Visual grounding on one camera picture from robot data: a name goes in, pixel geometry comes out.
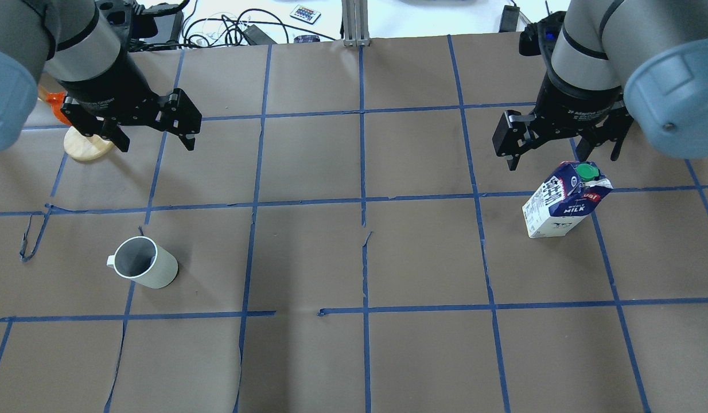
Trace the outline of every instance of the white mug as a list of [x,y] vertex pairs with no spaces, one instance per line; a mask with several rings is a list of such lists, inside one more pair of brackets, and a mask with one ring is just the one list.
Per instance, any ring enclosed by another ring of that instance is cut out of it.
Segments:
[[114,255],[107,257],[107,267],[150,288],[163,288],[178,274],[176,257],[147,237],[124,241]]

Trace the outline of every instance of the gray robot arm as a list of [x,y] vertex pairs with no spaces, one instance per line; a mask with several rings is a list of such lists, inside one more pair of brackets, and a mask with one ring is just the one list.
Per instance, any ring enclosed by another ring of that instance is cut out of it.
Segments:
[[582,160],[606,141],[616,160],[632,118],[664,154],[708,156],[708,0],[572,0],[528,27],[520,52],[547,71],[535,109],[505,112],[494,133],[509,169],[572,136]]
[[0,150],[18,138],[44,67],[68,92],[62,112],[82,134],[99,134],[127,151],[120,126],[147,125],[193,149],[201,121],[196,106],[182,89],[163,96],[150,89],[93,0],[3,0]]

